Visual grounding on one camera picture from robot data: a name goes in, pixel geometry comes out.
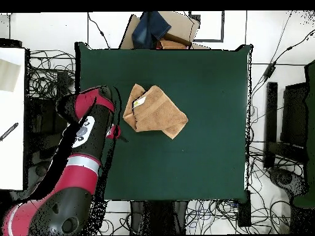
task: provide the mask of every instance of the brown towel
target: brown towel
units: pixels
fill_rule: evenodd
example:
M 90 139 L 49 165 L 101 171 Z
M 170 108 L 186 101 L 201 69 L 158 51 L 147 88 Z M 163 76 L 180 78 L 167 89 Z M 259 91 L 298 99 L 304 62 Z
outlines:
M 162 45 L 162 49 L 164 50 L 173 50 L 173 49 L 186 49 L 186 46 L 183 44 L 180 44 L 179 42 L 173 42 L 173 41 L 167 41 L 163 38 L 159 41 Z
M 188 122 L 186 115 L 158 86 L 152 86 L 145 93 L 145 89 L 138 84 L 135 84 L 131 91 L 123 119 L 136 132 L 162 130 L 172 139 Z

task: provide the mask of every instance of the green tablecloth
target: green tablecloth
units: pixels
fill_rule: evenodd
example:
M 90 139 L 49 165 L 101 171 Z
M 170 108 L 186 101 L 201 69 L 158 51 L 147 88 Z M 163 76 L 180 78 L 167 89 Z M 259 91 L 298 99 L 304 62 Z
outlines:
M 249 50 L 90 50 L 80 43 L 81 90 L 118 88 L 129 140 L 116 143 L 105 199 L 244 198 Z M 136 133 L 123 121 L 134 84 L 159 86 L 187 115 L 174 140 Z

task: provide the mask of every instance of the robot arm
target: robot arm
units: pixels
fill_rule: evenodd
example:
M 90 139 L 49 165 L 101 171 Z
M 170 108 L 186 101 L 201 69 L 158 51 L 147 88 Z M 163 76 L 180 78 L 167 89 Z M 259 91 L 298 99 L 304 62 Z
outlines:
M 68 122 L 84 123 L 81 122 L 71 154 L 52 192 L 41 200 L 12 207 L 2 224 L 5 236 L 81 233 L 97 186 L 105 138 L 118 137 L 113 134 L 114 110 L 110 89 L 103 86 L 65 96 L 58 102 L 57 111 Z

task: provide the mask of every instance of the black cable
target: black cable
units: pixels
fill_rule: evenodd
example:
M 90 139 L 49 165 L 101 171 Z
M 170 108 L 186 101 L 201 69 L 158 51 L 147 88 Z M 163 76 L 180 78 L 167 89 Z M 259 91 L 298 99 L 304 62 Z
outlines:
M 65 71 L 68 73 L 70 77 L 70 82 L 74 83 L 74 63 L 72 60 L 72 55 L 69 53 L 66 53 L 61 50 L 53 50 L 54 52 L 61 52 L 61 54 L 55 55 L 53 57 L 48 57 L 48 52 L 51 52 L 50 50 L 40 50 L 40 51 L 32 51 L 31 52 L 31 59 L 37 59 L 40 60 L 41 63 L 39 66 L 30 67 L 30 93 L 28 96 L 31 98 L 40 98 L 40 99 L 50 99 L 50 100 L 56 100 L 57 98 L 57 71 Z M 39 53 L 43 53 L 43 57 L 32 57 L 32 55 L 36 55 Z M 52 68 L 51 65 L 51 59 L 58 59 L 58 58 L 64 58 L 62 56 L 68 56 L 71 63 L 67 66 L 63 65 L 57 65 L 54 68 Z M 70 94 L 72 93 L 71 90 L 67 88 L 67 92 Z
M 271 205 L 270 205 L 270 209 L 269 209 L 269 214 L 270 214 L 270 220 L 271 220 L 271 224 L 272 224 L 272 226 L 273 226 L 273 229 L 276 231 L 276 233 L 277 234 L 280 234 L 278 231 L 277 231 L 277 229 L 275 228 L 275 226 L 274 226 L 274 223 L 273 223 L 273 214 L 272 214 L 272 209 L 273 209 L 273 206 L 275 205 L 275 204 L 277 204 L 277 203 L 286 203 L 288 206 L 290 206 L 291 207 L 291 204 L 290 203 L 288 203 L 288 202 L 286 202 L 286 201 L 283 201 L 283 200 L 278 200 L 278 201 L 275 201 L 274 203 L 272 203 Z
M 287 51 L 292 50 L 294 47 L 300 45 L 302 42 L 304 42 L 304 41 L 308 38 L 308 36 L 312 36 L 314 33 L 315 33 L 315 29 L 312 30 L 312 31 L 310 31 L 310 32 L 305 36 L 305 38 L 304 38 L 302 41 L 300 41 L 299 43 L 297 43 L 297 44 L 295 44 L 295 45 L 293 45 L 293 46 L 290 46 L 290 47 L 286 48 L 286 49 L 278 56 L 278 58 L 276 58 L 275 62 L 277 62 L 278 59 L 279 59 L 281 56 L 283 56 L 283 54 L 285 54 Z
M 90 20 L 92 23 L 95 23 L 95 25 L 97 26 L 97 29 L 99 30 L 100 34 L 104 37 L 105 42 L 106 42 L 106 44 L 107 44 L 107 47 L 110 49 L 110 46 L 108 45 L 108 42 L 107 42 L 107 40 L 106 40 L 106 37 L 105 37 L 104 33 L 103 33 L 103 32 L 101 31 L 101 29 L 98 27 L 97 23 L 96 23 L 95 21 L 93 21 L 93 20 L 90 18 L 90 14 L 89 14 L 89 13 L 87 13 L 87 16 L 88 16 L 89 20 Z
M 193 23 L 193 25 L 191 25 L 191 29 L 190 29 L 190 34 L 189 34 L 189 41 L 190 41 L 190 38 L 191 38 L 191 32 L 193 31 L 193 27 L 194 27 L 194 22 L 190 19 L 190 17 L 185 13 L 185 11 L 183 11 L 184 14 L 188 17 L 188 19 Z

